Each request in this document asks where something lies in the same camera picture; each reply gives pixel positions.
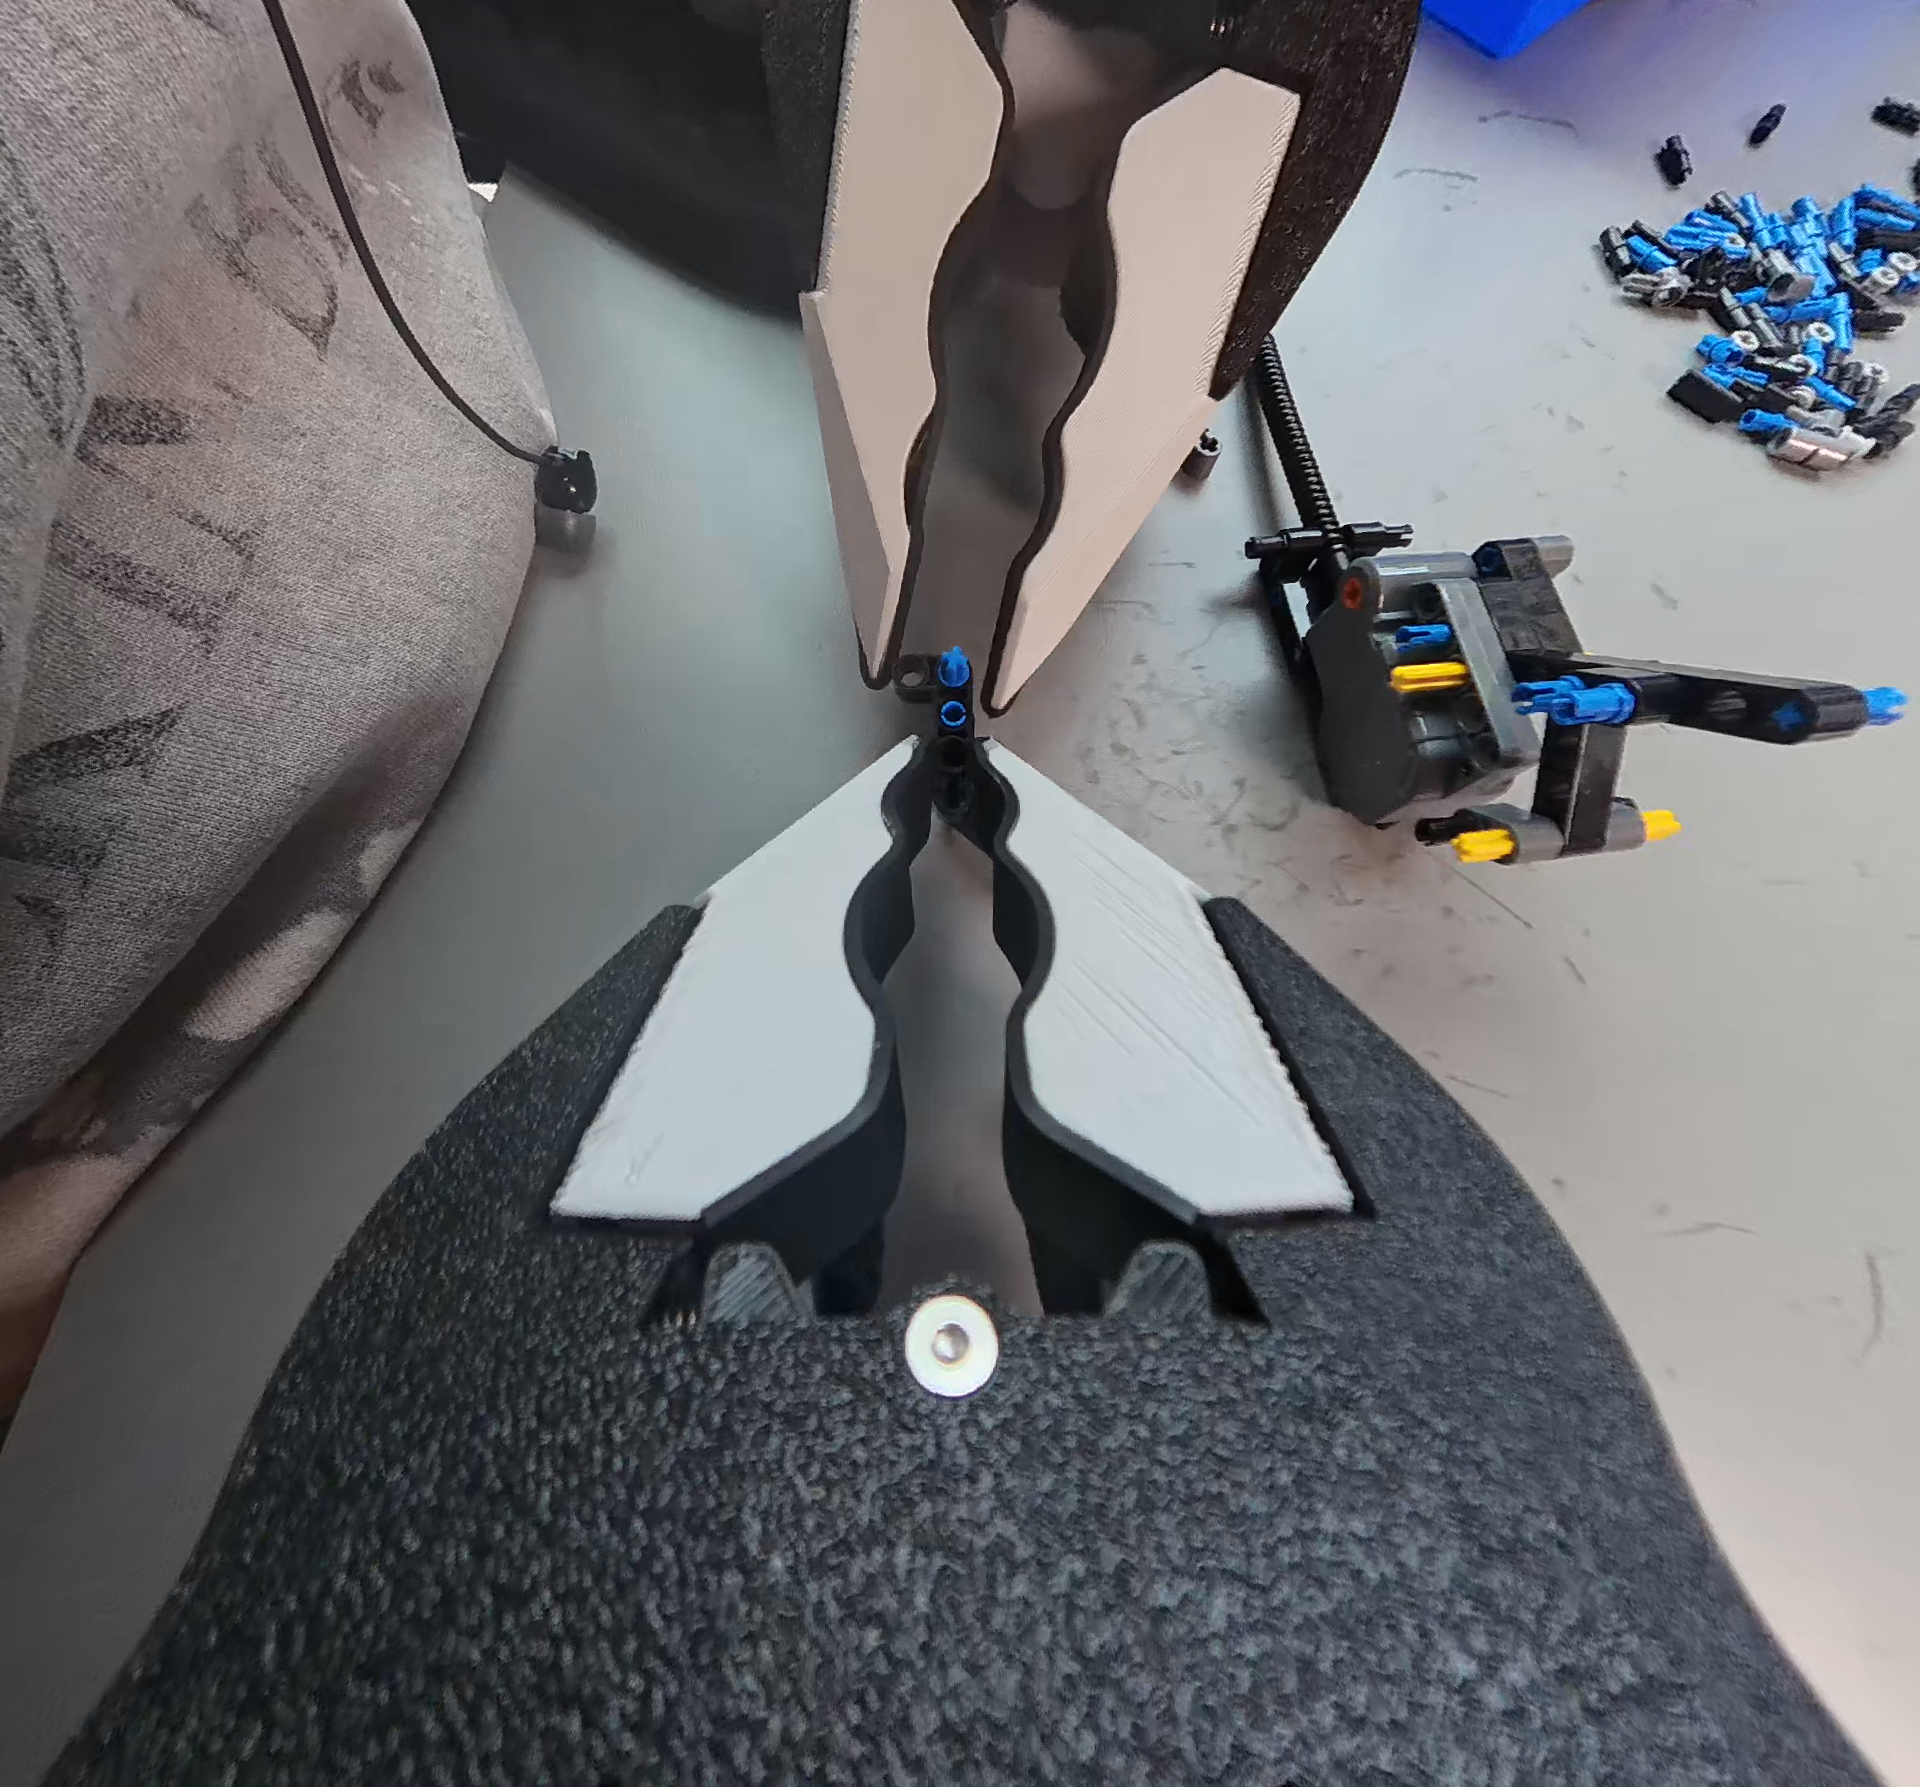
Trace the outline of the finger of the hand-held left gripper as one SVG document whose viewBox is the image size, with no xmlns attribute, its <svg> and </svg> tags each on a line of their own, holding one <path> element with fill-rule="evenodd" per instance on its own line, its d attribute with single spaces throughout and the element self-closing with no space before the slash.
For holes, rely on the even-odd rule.
<svg viewBox="0 0 1920 1787">
<path fill-rule="evenodd" d="M 1098 329 L 1044 437 L 1044 515 L 1007 581 L 1008 709 L 1124 555 L 1212 415 L 1212 381 L 1301 95 L 1213 71 L 1118 145 L 1095 226 Z"/>
<path fill-rule="evenodd" d="M 932 311 L 1007 98 L 955 0 L 851 0 L 816 282 L 798 299 L 865 679 L 892 672 L 932 422 Z"/>
</svg>

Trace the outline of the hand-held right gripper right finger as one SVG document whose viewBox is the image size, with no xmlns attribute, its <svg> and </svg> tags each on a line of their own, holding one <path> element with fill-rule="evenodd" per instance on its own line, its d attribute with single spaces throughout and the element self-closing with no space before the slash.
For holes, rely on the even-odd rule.
<svg viewBox="0 0 1920 1787">
<path fill-rule="evenodd" d="M 1018 982 L 1003 1166 L 1048 1315 L 1101 1315 L 1168 1244 L 1219 1315 L 1259 1315 L 1233 1235 L 1346 1220 L 1355 1184 L 1180 868 L 1004 744 L 975 842 Z"/>
</svg>

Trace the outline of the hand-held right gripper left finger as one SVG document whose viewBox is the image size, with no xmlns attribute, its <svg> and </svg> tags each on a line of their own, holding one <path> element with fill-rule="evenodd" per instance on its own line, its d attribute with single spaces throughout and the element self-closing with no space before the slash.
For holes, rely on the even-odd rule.
<svg viewBox="0 0 1920 1787">
<path fill-rule="evenodd" d="M 883 984 L 913 934 L 930 744 L 908 738 L 708 887 L 554 1200 L 765 1244 L 826 1315 L 876 1308 L 906 1118 Z"/>
</svg>

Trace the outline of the black holed building beam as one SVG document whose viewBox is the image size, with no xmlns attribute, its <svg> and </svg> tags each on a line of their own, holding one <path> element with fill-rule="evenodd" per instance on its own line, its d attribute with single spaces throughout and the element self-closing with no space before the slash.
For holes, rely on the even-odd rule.
<svg viewBox="0 0 1920 1787">
<path fill-rule="evenodd" d="M 986 851 L 979 825 L 978 742 L 971 734 L 934 733 L 924 744 L 922 758 L 934 820 Z"/>
</svg>

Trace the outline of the black threaded rod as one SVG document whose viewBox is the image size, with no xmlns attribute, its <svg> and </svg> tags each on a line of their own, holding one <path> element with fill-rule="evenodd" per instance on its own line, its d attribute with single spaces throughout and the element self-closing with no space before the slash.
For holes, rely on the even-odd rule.
<svg viewBox="0 0 1920 1787">
<path fill-rule="evenodd" d="M 1340 517 L 1289 382 L 1277 341 L 1266 333 L 1252 368 L 1253 393 L 1280 459 L 1280 472 L 1302 527 L 1335 533 Z"/>
</svg>

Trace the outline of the grey black building-brick assembly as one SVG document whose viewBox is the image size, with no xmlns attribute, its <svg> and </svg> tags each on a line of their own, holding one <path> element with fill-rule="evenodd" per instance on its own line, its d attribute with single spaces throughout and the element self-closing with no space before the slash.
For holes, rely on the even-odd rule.
<svg viewBox="0 0 1920 1787">
<path fill-rule="evenodd" d="M 1604 656 L 1579 640 L 1565 536 L 1409 549 L 1406 524 L 1294 524 L 1245 542 L 1333 808 L 1409 825 L 1459 863 L 1529 864 L 1669 839 L 1628 798 L 1628 730 L 1848 740 L 1905 717 L 1894 688 Z"/>
</svg>

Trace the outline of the pile of blue black pins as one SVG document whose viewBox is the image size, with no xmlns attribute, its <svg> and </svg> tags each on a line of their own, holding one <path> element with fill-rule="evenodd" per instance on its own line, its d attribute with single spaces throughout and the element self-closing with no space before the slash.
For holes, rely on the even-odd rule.
<svg viewBox="0 0 1920 1787">
<path fill-rule="evenodd" d="M 1698 329 L 1664 390 L 1696 424 L 1807 473 L 1916 442 L 1916 382 L 1884 364 L 1916 332 L 1913 192 L 1715 193 L 1667 226 L 1608 225 L 1592 252 L 1626 305 Z"/>
</svg>

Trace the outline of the grey printed sweatshirt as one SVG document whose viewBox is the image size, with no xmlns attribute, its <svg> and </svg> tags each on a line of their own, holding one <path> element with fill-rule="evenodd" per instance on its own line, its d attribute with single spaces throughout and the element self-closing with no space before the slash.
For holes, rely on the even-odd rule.
<svg viewBox="0 0 1920 1787">
<path fill-rule="evenodd" d="M 261 0 L 4 0 L 4 1179 L 130 1179 L 300 998 L 531 555 Z"/>
</svg>

